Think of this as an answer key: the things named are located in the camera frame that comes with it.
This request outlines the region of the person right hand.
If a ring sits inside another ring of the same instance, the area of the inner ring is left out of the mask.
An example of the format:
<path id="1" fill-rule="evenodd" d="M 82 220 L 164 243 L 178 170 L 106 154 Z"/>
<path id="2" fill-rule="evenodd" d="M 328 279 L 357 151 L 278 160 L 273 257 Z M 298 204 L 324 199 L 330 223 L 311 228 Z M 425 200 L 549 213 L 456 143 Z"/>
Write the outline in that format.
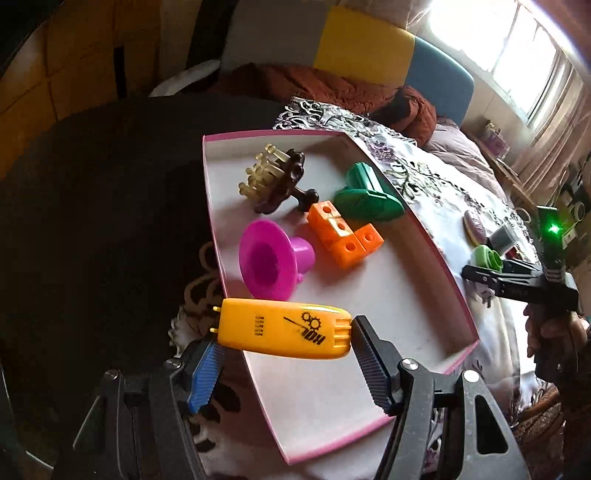
<path id="1" fill-rule="evenodd" d="M 585 363 L 589 322 L 576 312 L 552 316 L 543 305 L 528 304 L 527 356 L 534 358 L 536 376 L 554 384 L 579 373 Z"/>

